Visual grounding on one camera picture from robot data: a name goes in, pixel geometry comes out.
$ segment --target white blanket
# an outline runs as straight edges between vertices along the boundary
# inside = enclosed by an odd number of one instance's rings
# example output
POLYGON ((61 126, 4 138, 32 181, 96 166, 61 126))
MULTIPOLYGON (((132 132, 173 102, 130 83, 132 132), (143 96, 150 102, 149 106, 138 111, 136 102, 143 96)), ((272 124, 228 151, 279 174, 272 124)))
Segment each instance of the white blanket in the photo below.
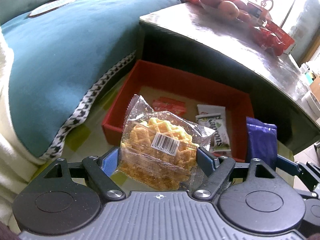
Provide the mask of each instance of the white blanket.
POLYGON ((13 130, 8 97, 13 58, 0 29, 0 221, 16 231, 11 204, 44 161, 33 157, 13 130))

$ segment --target packaged pastry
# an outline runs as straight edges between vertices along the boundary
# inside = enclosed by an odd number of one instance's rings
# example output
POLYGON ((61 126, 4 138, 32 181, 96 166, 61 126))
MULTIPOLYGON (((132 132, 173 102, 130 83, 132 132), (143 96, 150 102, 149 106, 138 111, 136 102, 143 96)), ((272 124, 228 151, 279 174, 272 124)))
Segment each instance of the packaged pastry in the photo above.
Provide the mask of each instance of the packaged pastry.
POLYGON ((221 114, 202 114, 196 116, 196 121, 203 126, 215 130, 211 139, 210 152, 230 152, 230 141, 221 114))
POLYGON ((199 146, 208 149, 214 130, 169 111, 155 112, 135 95, 121 139, 119 170, 157 190, 198 187, 203 172, 196 163, 199 146))

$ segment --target barcode label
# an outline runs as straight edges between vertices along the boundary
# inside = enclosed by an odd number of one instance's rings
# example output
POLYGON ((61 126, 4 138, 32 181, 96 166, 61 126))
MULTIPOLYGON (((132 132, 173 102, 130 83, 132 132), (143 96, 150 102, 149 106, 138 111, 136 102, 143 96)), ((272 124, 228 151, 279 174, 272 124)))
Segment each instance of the barcode label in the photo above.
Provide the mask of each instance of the barcode label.
POLYGON ((153 149, 175 156, 179 147, 180 141, 157 132, 152 141, 153 149))

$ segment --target red box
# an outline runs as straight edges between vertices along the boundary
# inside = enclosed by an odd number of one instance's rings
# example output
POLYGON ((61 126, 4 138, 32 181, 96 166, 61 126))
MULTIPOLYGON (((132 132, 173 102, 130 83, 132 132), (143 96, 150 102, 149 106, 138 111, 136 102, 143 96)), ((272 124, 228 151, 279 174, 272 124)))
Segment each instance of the red box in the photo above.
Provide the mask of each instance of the red box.
MULTIPOLYGON (((108 143, 120 145, 127 106, 134 94, 140 94, 142 87, 177 95, 178 98, 174 99, 186 102, 188 114, 191 114, 187 119, 193 119, 190 120, 193 122, 195 115, 198 114, 196 103, 225 106, 232 156, 235 159, 245 159, 247 154, 246 116, 254 117, 247 93, 189 72, 142 60, 138 60, 129 73, 102 122, 108 143)), ((157 93, 153 99, 159 96, 162 95, 157 93)))

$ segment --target houndstooth trim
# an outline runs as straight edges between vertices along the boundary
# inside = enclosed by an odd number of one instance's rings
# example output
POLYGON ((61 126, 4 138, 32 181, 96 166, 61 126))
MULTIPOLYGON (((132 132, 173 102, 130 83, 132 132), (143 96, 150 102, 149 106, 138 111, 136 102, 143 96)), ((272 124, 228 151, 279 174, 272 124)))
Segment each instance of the houndstooth trim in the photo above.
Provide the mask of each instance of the houndstooth trim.
POLYGON ((127 57, 123 58, 112 68, 110 68, 84 95, 80 101, 78 107, 72 113, 72 115, 67 119, 67 121, 59 129, 57 135, 53 139, 50 147, 47 151, 39 157, 41 160, 50 160, 59 158, 62 154, 64 142, 67 134, 78 125, 82 124, 88 117, 90 108, 95 101, 96 97, 99 95, 103 87, 108 83, 111 77, 113 77, 120 69, 128 65, 135 58, 135 51, 132 52, 127 57))

